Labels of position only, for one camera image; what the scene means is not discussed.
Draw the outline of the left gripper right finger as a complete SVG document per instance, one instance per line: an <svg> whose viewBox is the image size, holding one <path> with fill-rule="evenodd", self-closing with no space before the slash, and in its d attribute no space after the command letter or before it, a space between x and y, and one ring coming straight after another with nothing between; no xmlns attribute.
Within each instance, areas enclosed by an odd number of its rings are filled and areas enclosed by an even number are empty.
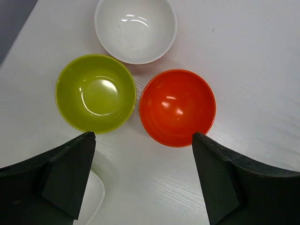
<svg viewBox="0 0 300 225"><path fill-rule="evenodd" d="M210 224L299 224L299 172L246 157L202 133L193 135L192 150Z"/></svg>

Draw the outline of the orange bowl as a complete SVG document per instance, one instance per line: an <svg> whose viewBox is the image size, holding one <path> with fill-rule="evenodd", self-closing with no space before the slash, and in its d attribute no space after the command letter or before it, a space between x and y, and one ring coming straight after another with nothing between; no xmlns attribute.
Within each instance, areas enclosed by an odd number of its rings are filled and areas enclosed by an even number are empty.
<svg viewBox="0 0 300 225"><path fill-rule="evenodd" d="M186 147L192 135L207 134L216 116L211 87L198 74L171 69L153 77L139 102L141 123L148 135L169 147Z"/></svg>

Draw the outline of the green bowl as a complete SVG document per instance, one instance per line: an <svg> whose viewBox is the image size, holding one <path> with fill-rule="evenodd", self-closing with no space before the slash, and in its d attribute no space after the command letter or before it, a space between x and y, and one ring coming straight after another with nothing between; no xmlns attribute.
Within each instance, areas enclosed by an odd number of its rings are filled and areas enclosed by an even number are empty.
<svg viewBox="0 0 300 225"><path fill-rule="evenodd" d="M82 132L105 134L118 129L131 116L136 98L130 71L102 54L80 56L68 63L55 86L62 118Z"/></svg>

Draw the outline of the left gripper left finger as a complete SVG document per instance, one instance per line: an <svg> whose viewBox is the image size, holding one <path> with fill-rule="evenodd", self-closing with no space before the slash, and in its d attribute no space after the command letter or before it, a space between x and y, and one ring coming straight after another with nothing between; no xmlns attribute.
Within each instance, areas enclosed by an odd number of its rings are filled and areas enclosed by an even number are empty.
<svg viewBox="0 0 300 225"><path fill-rule="evenodd" d="M79 218L96 137L67 143L0 170L2 225L71 225Z"/></svg>

